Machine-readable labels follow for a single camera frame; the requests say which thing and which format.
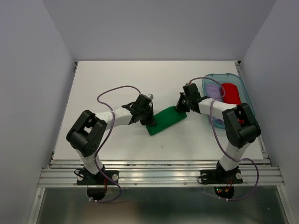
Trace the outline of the green t shirt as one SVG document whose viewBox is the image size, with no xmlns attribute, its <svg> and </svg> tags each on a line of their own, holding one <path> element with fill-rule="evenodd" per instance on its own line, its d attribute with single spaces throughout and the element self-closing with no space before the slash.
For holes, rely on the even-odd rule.
<svg viewBox="0 0 299 224">
<path fill-rule="evenodd" d="M 155 125 L 147 125 L 146 129 L 150 136 L 156 135 L 165 129 L 187 118 L 185 112 L 178 112 L 175 106 L 170 106 L 154 115 Z"/>
</svg>

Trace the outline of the translucent blue plastic bin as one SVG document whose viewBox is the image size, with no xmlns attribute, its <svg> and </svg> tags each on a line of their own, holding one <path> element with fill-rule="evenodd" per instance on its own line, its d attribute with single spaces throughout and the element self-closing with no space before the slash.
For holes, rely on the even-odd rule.
<svg viewBox="0 0 299 224">
<path fill-rule="evenodd" d="M 253 114 L 255 114 L 252 103 L 251 103 L 251 100 L 250 100 L 249 95 L 246 91 L 245 85 L 244 85 L 242 79 L 239 76 L 237 76 L 235 74 L 232 74 L 232 73 L 224 73 L 224 74 L 208 74 L 208 75 L 206 75 L 206 77 L 217 81 L 221 85 L 223 83 L 232 83 L 232 84 L 236 85 L 237 88 L 238 88 L 238 91 L 239 91 L 239 96 L 240 96 L 241 102 L 248 104 L 250 106 Z M 204 92 L 205 96 L 206 96 L 206 90 L 205 90 L 205 85 L 206 84 L 216 84 L 216 85 L 218 85 L 213 80 L 202 79 L 202 88 L 203 88 L 203 92 Z"/>
</svg>

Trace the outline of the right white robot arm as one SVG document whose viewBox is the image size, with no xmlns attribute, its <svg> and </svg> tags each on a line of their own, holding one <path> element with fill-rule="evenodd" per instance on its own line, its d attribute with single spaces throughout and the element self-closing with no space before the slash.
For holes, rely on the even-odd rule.
<svg viewBox="0 0 299 224">
<path fill-rule="evenodd" d="M 242 183 L 239 163 L 246 149 L 261 134 L 260 126 L 250 106 L 246 103 L 227 104 L 201 96 L 196 84 L 190 83 L 183 86 L 175 110 L 206 114 L 224 123 L 227 147 L 221 148 L 223 156 L 217 162 L 216 169 L 200 171 L 201 183 L 216 184 L 228 181 Z"/>
</svg>

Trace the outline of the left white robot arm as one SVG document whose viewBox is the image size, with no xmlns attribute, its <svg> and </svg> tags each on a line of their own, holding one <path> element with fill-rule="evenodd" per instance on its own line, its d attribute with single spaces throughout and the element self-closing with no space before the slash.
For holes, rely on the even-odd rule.
<svg viewBox="0 0 299 224">
<path fill-rule="evenodd" d="M 151 94 L 139 94 L 136 101 L 116 110 L 101 113 L 85 110 L 81 113 L 66 135 L 66 140 L 77 151 L 84 164 L 83 170 L 74 172 L 80 181 L 87 178 L 94 184 L 103 181 L 105 166 L 97 151 L 104 143 L 102 138 L 105 131 L 111 132 L 114 127 L 138 122 L 143 126 L 156 124 L 152 100 Z"/>
</svg>

